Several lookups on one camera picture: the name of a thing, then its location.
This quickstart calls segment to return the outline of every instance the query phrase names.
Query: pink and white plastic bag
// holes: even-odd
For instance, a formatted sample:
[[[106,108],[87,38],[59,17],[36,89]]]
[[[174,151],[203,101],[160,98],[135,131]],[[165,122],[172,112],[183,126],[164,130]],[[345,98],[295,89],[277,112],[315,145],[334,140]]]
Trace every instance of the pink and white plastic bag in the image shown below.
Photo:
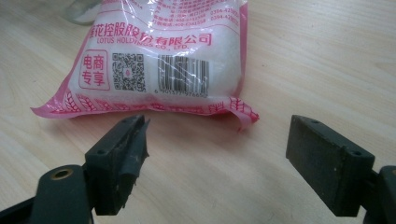
[[[247,56],[246,0],[104,0],[71,72],[33,108],[67,119],[151,109],[259,116],[238,98]]]

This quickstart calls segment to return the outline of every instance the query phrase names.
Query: black plastic part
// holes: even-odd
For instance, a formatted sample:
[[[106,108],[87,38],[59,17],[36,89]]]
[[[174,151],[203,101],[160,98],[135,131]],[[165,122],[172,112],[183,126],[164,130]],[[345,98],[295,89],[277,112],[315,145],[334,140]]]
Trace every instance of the black plastic part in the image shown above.
[[[41,176],[29,223],[92,223],[91,210],[82,167],[66,165]]]
[[[0,223],[25,224],[29,223],[35,198],[17,203],[0,212]]]
[[[317,120],[293,115],[286,157],[338,217],[355,217],[374,155]]]
[[[99,216],[114,216],[125,205],[149,155],[143,116],[120,121],[85,154],[92,207]]]
[[[379,172],[378,194],[386,220],[396,223],[396,166],[384,166]]]

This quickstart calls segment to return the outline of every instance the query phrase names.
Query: pink label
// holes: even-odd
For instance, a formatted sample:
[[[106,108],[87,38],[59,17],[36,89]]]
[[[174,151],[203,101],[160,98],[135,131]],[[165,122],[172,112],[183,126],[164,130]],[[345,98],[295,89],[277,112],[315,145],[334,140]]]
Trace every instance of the pink label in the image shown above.
[[[81,57],[78,85],[82,89],[108,91],[107,52],[103,49],[88,49]]]

